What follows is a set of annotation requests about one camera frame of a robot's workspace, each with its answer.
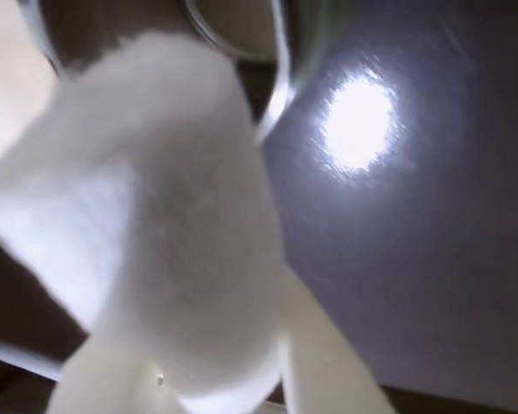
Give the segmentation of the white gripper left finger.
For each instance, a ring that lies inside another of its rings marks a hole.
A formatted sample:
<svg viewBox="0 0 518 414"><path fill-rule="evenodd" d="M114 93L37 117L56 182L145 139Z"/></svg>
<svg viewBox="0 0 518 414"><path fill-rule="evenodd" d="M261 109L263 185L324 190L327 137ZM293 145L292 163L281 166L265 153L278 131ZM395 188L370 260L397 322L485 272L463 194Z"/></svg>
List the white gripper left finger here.
<svg viewBox="0 0 518 414"><path fill-rule="evenodd" d="M55 413L182 413L161 368L127 349L87 340L61 368Z"/></svg>

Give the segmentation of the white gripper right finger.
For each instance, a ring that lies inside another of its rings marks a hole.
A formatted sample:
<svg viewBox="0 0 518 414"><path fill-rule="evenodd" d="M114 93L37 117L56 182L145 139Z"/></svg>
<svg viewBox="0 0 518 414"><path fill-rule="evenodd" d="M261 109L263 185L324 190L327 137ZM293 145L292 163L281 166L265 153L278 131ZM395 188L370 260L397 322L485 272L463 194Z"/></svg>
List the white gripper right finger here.
<svg viewBox="0 0 518 414"><path fill-rule="evenodd" d="M294 273L283 277L281 383L289 413L394 413L370 370Z"/></svg>

